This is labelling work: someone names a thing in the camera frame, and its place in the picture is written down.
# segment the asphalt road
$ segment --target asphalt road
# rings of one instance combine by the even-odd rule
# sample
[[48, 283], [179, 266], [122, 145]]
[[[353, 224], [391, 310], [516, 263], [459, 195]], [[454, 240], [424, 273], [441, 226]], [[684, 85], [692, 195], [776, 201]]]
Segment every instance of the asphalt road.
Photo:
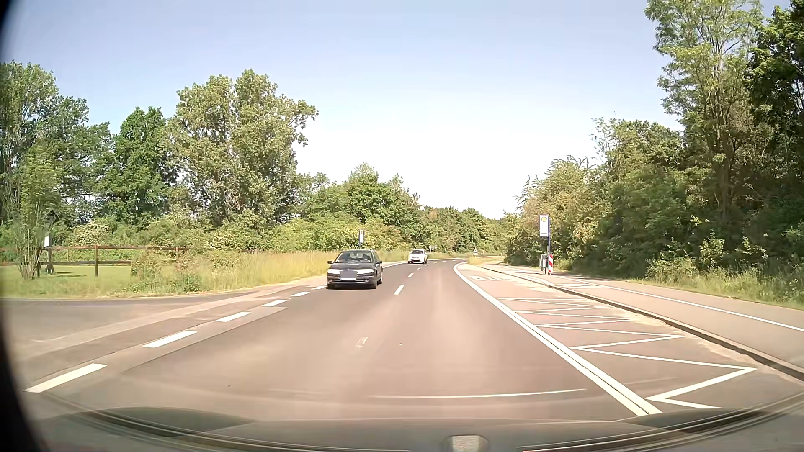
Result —
[[43, 397], [54, 396], [86, 409], [266, 421], [617, 420], [748, 408], [804, 390], [664, 323], [462, 262], [388, 266], [376, 290], [310, 280], [229, 298], [129, 301], [138, 307], [110, 309], [105, 323], [82, 323], [86, 306], [62, 306], [53, 311], [76, 313], [42, 323], [58, 334], [23, 312], [46, 309], [12, 306], [18, 386], [34, 417], [50, 414]]

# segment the road sign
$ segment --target road sign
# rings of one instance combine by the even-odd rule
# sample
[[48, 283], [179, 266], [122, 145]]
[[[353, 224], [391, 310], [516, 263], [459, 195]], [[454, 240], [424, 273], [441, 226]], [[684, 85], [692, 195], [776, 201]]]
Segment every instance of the road sign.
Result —
[[550, 216], [549, 215], [539, 215], [539, 236], [540, 237], [549, 237], [550, 236]]

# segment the car hood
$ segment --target car hood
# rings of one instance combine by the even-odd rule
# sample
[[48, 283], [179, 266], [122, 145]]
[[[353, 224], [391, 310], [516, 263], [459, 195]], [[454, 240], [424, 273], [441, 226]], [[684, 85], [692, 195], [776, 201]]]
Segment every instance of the car hood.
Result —
[[373, 269], [374, 264], [371, 262], [335, 262], [330, 265], [330, 268], [338, 270]]
[[620, 421], [558, 421], [545, 419], [500, 418], [381, 418], [297, 421], [256, 421], [220, 413], [189, 409], [132, 407], [106, 409], [51, 417], [39, 422], [48, 432], [51, 444], [80, 438], [86, 446], [111, 450], [93, 439], [94, 429], [116, 426], [115, 450], [121, 440], [133, 441], [144, 434], [151, 441], [162, 438], [165, 449], [184, 443], [216, 446], [220, 450], [294, 450], [296, 452], [400, 452], [402, 450], [443, 450], [457, 452], [448, 444], [453, 436], [471, 435], [480, 441], [477, 452], [491, 450], [538, 451], [620, 450], [671, 443], [699, 441], [724, 432], [724, 427], [753, 420], [762, 422], [769, 413], [762, 410], [701, 409], [661, 413]]

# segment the curb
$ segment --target curb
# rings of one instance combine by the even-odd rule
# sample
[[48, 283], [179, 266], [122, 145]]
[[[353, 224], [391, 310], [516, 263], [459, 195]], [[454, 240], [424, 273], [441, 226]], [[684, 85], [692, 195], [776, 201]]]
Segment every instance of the curb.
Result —
[[497, 272], [497, 273], [506, 274], [508, 276], [518, 277], [518, 278], [523, 279], [525, 281], [536, 282], [536, 283], [539, 283], [539, 284], [541, 284], [543, 286], [550, 287], [551, 289], [559, 290], [561, 292], [564, 292], [565, 294], [570, 294], [570, 295], [575, 295], [577, 297], [587, 298], [587, 299], [593, 300], [595, 302], [601, 302], [601, 303], [604, 303], [604, 304], [607, 304], [607, 305], [610, 305], [610, 306], [614, 306], [614, 307], [617, 307], [617, 308], [620, 308], [620, 309], [623, 309], [623, 310], [628, 310], [628, 311], [634, 312], [636, 314], [644, 315], [646, 317], [655, 318], [656, 320], [660, 320], [660, 321], [666, 323], [667, 325], [670, 325], [671, 327], [678, 328], [678, 329], [680, 329], [682, 331], [686, 331], [687, 333], [696, 335], [696, 336], [700, 337], [701, 339], [706, 339], [709, 342], [716, 343], [716, 344], [720, 345], [721, 347], [726, 347], [729, 350], [733, 350], [733, 351], [736, 351], [738, 353], [741, 353], [742, 355], [749, 356], [750, 358], [752, 358], [753, 360], [757, 361], [758, 363], [764, 364], [764, 365], [766, 365], [766, 366], [768, 366], [770, 368], [774, 368], [774, 369], [778, 370], [779, 372], [782, 372], [782, 373], [784, 373], [784, 374], [786, 374], [788, 376], [792, 376], [796, 380], [804, 381], [804, 368], [801, 368], [801, 367], [799, 367], [799, 366], [797, 366], [795, 364], [792, 364], [792, 363], [788, 363], [787, 361], [780, 360], [780, 359], [776, 358], [775, 356], [768, 355], [767, 353], [759, 351], [759, 350], [757, 350], [755, 348], [751, 348], [751, 347], [749, 347], [747, 345], [743, 345], [741, 343], [734, 342], [734, 341], [732, 341], [730, 339], [726, 339], [725, 337], [720, 336], [720, 335], [716, 335], [715, 333], [710, 333], [709, 331], [702, 330], [702, 329], [700, 329], [698, 327], [693, 327], [692, 325], [689, 325], [687, 323], [680, 322], [678, 320], [674, 320], [674, 319], [669, 318], [669, 317], [665, 317], [664, 315], [661, 315], [661, 314], [656, 314], [656, 313], [653, 313], [653, 312], [649, 312], [647, 310], [643, 310], [643, 309], [639, 309], [639, 308], [636, 308], [636, 307], [633, 307], [633, 306], [625, 305], [625, 304], [622, 304], [620, 302], [615, 302], [615, 301], [609, 300], [608, 298], [598, 297], [596, 295], [584, 294], [583, 292], [578, 292], [578, 291], [572, 290], [572, 289], [565, 289], [564, 287], [556, 286], [555, 284], [552, 284], [551, 282], [543, 281], [543, 280], [541, 280], [539, 278], [530, 279], [529, 277], [524, 277], [522, 275], [518, 275], [518, 274], [515, 274], [515, 273], [503, 272], [502, 270], [492, 269], [492, 268], [489, 268], [489, 267], [486, 267], [486, 266], [482, 266], [481, 268], [486, 269], [486, 270], [491, 270], [491, 271]]

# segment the sidewalk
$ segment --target sidewalk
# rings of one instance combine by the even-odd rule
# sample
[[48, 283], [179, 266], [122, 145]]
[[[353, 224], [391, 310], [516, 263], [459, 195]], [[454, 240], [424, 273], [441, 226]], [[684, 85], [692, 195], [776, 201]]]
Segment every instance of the sidewalk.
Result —
[[676, 321], [678, 327], [708, 333], [708, 339], [725, 341], [755, 359], [770, 359], [767, 364], [804, 377], [804, 310], [568, 273], [547, 276], [532, 267], [482, 266]]

